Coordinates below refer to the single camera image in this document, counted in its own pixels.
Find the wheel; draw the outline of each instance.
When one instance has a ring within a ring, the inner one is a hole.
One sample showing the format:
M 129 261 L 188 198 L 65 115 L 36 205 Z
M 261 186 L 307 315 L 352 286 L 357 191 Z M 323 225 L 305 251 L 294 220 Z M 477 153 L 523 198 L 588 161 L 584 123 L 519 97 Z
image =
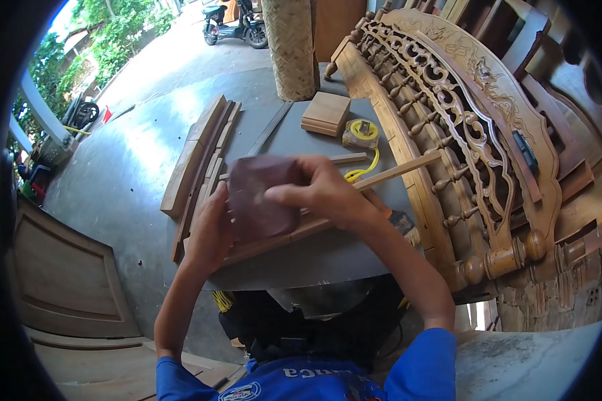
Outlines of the wheel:
M 219 40 L 218 32 L 219 30 L 215 26 L 207 25 L 205 28 L 203 28 L 203 37 L 205 38 L 205 43 L 210 46 L 215 45 Z
M 255 49 L 265 49 L 268 46 L 268 36 L 265 33 L 265 24 L 258 24 L 249 29 L 249 45 Z
M 96 103 L 83 103 L 80 105 L 77 114 L 77 116 L 82 116 L 82 119 L 80 122 L 76 120 L 74 120 L 74 122 L 77 123 L 76 125 L 78 126 L 78 129 L 82 130 L 87 124 L 94 122 L 98 118 L 99 114 L 100 109 Z

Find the wooden pillar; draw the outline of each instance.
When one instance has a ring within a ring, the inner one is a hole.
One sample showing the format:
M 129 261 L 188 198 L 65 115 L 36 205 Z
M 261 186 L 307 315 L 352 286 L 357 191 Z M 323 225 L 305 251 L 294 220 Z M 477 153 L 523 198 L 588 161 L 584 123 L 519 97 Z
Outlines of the wooden pillar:
M 20 80 L 20 92 L 27 101 L 36 121 L 57 144 L 68 150 L 74 143 L 74 137 L 65 130 L 56 115 L 51 111 L 45 100 L 40 96 L 38 88 L 33 83 L 29 73 L 24 73 Z
M 11 113 L 9 113 L 9 132 L 13 138 L 18 141 L 20 148 L 22 148 L 25 152 L 31 153 L 33 151 L 31 140 L 29 140 L 27 134 L 24 133 L 20 127 L 20 124 L 18 124 L 16 117 L 14 117 Z
M 310 0 L 263 0 L 277 94 L 283 100 L 308 100 L 314 86 Z

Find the hand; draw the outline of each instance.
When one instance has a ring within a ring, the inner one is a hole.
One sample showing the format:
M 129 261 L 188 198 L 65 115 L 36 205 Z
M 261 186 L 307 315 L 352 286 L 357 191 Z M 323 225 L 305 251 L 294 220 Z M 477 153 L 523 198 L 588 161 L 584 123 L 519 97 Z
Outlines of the hand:
M 312 213 L 334 222 L 339 229 L 356 231 L 381 216 L 359 191 L 346 181 L 325 156 L 292 156 L 310 185 L 293 184 L 269 188 L 265 197 L 283 205 L 307 207 Z
M 208 275 L 221 267 L 234 242 L 227 197 L 227 185 L 219 181 L 200 213 L 194 216 L 196 228 L 190 235 L 182 264 L 194 264 Z

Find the green foliage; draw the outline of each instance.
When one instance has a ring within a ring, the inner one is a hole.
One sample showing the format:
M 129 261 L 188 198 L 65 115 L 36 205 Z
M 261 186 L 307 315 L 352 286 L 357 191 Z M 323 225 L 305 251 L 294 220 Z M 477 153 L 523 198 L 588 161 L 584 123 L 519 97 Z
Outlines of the green foliage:
M 75 20 L 87 26 L 103 26 L 92 34 L 92 54 L 98 61 L 98 85 L 104 87 L 135 55 L 136 44 L 143 31 L 156 26 L 157 36 L 165 33 L 174 19 L 170 10 L 152 11 L 152 0 L 110 0 L 111 15 L 106 0 L 79 0 L 72 10 Z
M 74 87 L 79 84 L 80 79 L 83 77 L 84 65 L 85 58 L 82 56 L 77 56 L 71 62 L 71 65 L 65 71 L 65 75 L 60 79 L 60 83 L 58 84 L 58 92 L 71 92 Z
M 144 30 L 154 26 L 156 35 L 160 36 L 170 28 L 174 19 L 169 9 L 153 10 L 153 0 L 109 0 L 113 16 L 107 3 L 108 0 L 78 0 L 78 5 L 72 10 L 71 21 L 74 27 L 97 26 L 91 33 L 94 45 L 89 51 L 99 64 L 96 80 L 101 88 L 136 53 L 135 45 Z M 61 74 L 63 44 L 57 43 L 56 38 L 54 33 L 44 37 L 33 54 L 28 70 L 42 98 L 56 117 L 61 119 L 69 106 L 64 94 L 78 83 L 85 60 L 81 56 L 76 57 L 65 74 Z M 12 112 L 25 133 L 33 135 L 34 140 L 40 137 L 42 127 L 25 106 L 20 92 L 13 103 Z M 15 151 L 18 145 L 10 139 L 7 148 Z
M 156 36 L 161 36 L 169 30 L 174 20 L 174 14 L 169 9 L 163 9 L 158 12 L 152 12 L 149 15 L 147 22 L 154 26 Z
M 59 91 L 58 85 L 62 79 L 60 73 L 60 66 L 64 57 L 63 44 L 56 42 L 56 34 L 48 33 L 40 42 L 40 46 L 34 52 L 27 69 L 29 75 L 31 75 L 34 84 L 38 88 L 40 95 L 47 102 L 51 111 L 58 118 L 62 118 L 69 102 L 63 97 L 63 91 Z M 29 108 L 26 106 L 24 97 L 18 91 L 16 100 L 13 102 L 11 112 L 16 120 L 20 123 L 20 126 L 27 135 L 40 135 L 42 127 Z M 9 136 L 9 142 L 7 148 L 12 151 L 18 150 L 17 142 L 11 139 Z

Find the black clip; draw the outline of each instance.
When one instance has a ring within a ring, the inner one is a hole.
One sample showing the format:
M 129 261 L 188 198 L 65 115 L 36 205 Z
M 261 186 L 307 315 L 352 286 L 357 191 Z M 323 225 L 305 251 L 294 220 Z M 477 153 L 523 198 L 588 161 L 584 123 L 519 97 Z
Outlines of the black clip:
M 518 131 L 513 131 L 513 138 L 515 138 L 515 143 L 517 143 L 517 147 L 522 152 L 524 160 L 526 160 L 526 164 L 528 164 L 528 168 L 533 175 L 537 175 L 539 173 L 537 158 L 533 154 L 533 150 L 528 145 L 528 142 Z

